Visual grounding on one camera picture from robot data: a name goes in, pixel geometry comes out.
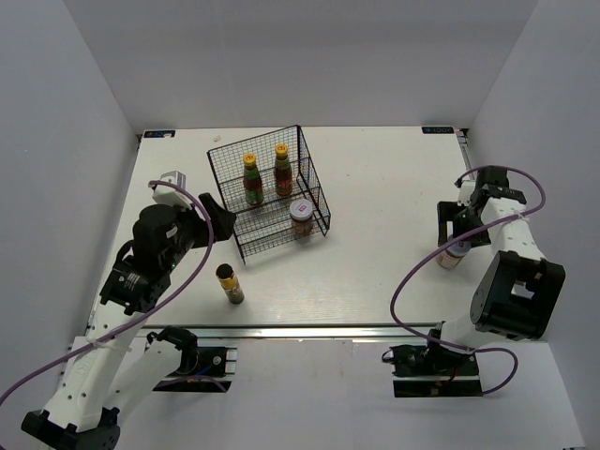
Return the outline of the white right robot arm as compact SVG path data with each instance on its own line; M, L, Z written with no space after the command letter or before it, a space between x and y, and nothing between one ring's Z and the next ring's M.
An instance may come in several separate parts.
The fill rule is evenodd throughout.
M507 169L486 166L472 181L458 181L454 202L439 202L439 266L452 269L473 248L489 247L490 266L467 313L439 323L423 350L425 366L443 374L458 354L489 343L537 340L548 327L565 281L564 268L536 245L524 193L510 186Z

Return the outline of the orange jar white lid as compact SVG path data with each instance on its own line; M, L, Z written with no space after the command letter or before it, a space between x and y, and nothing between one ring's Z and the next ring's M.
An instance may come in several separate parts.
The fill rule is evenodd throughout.
M311 234L313 227L313 205L307 199L292 201L289 208L292 230L296 237Z

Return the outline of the red chili sauce bottle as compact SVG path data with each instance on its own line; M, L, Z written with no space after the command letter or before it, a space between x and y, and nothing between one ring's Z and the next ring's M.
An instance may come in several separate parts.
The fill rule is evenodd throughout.
M289 160L289 147L285 143L276 145L274 176L277 195L289 196L293 191L293 170Z

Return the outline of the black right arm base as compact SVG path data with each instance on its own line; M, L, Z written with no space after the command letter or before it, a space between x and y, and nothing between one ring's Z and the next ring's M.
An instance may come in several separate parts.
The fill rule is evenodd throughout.
M473 355L451 352L438 344L405 344L390 347L382 354L382 362L392 366L396 398L483 396Z

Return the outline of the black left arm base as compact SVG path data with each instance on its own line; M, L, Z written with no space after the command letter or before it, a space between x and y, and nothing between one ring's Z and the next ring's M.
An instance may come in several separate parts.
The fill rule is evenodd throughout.
M236 371L238 349L231 345L200 344L191 331L168 326L146 335L145 351L155 341L167 341L181 353L179 367L154 388L155 392L227 393Z

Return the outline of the green label sauce bottle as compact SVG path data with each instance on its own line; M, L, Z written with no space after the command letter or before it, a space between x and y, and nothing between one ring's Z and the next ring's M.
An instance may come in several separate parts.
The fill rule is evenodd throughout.
M244 156L243 161L246 202L250 206L257 206L263 202L263 182L257 167L257 159L254 154L248 153Z

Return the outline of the black cap pepper shaker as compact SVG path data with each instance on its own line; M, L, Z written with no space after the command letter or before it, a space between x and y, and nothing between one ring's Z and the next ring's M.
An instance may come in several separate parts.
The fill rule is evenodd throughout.
M237 275L229 264L220 264L216 269L216 277L230 303L240 305L245 300Z

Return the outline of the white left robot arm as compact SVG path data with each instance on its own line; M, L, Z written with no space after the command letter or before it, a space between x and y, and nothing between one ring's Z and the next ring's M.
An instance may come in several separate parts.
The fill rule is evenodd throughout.
M192 201L173 191L145 207L100 291L86 344L68 355L71 369L46 405L26 414L22 431L52 449L113 449L126 418L152 391L209 375L197 336L175 325L149 333L143 356L118 369L163 305L175 267L190 250L229 239L235 220L208 193Z

